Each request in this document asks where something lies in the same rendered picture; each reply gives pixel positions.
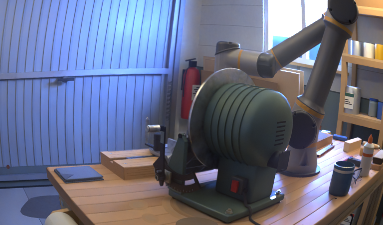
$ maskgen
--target white bottle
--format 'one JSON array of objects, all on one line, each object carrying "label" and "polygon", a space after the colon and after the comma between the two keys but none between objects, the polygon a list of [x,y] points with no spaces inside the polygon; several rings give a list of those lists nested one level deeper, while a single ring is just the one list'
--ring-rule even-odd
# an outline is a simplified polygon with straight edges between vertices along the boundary
[{"label": "white bottle", "polygon": [[371,162],[374,156],[373,136],[370,135],[369,141],[363,146],[363,154],[361,159],[361,176],[367,177],[370,173]]}]

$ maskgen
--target gray robotic arm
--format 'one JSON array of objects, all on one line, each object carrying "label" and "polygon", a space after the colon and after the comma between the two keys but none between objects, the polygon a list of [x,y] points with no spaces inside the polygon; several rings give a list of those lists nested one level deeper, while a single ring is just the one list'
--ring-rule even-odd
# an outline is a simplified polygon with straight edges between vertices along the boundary
[{"label": "gray robotic arm", "polygon": [[305,91],[298,96],[292,109],[293,131],[287,173],[312,176],[319,172],[315,144],[325,115],[324,105],[358,14],[354,0],[328,0],[328,9],[322,18],[267,52],[241,50],[239,44],[232,42],[220,41],[217,44],[215,71],[234,67],[249,75],[271,78],[278,70],[321,43]]}]

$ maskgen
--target red button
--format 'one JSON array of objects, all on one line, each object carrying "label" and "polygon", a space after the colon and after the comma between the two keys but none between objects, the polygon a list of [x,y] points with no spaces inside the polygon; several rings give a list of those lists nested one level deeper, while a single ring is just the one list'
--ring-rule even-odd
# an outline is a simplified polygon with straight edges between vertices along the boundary
[{"label": "red button", "polygon": [[231,188],[230,191],[233,193],[238,193],[239,181],[231,180]]}]

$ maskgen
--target fire extinguisher label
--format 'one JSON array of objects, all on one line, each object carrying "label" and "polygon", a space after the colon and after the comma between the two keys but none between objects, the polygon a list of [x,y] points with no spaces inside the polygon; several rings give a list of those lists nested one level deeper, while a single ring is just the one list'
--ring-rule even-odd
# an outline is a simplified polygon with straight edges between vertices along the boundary
[{"label": "fire extinguisher label", "polygon": [[200,87],[201,87],[201,86],[200,86],[199,84],[194,84],[194,85],[193,85],[193,87],[192,87],[192,89],[191,89],[191,92],[192,92],[191,100],[194,100],[194,97],[195,97],[195,95],[197,94],[197,92],[198,92],[198,90],[199,90]]}]

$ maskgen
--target floor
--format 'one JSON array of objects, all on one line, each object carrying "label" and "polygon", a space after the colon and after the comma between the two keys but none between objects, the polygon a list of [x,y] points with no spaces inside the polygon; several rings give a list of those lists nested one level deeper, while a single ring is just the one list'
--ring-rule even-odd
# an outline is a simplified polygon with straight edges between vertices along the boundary
[{"label": "floor", "polygon": [[44,225],[45,219],[30,218],[21,214],[22,206],[28,199],[39,196],[58,195],[56,189],[50,187],[0,189],[0,224]]}]

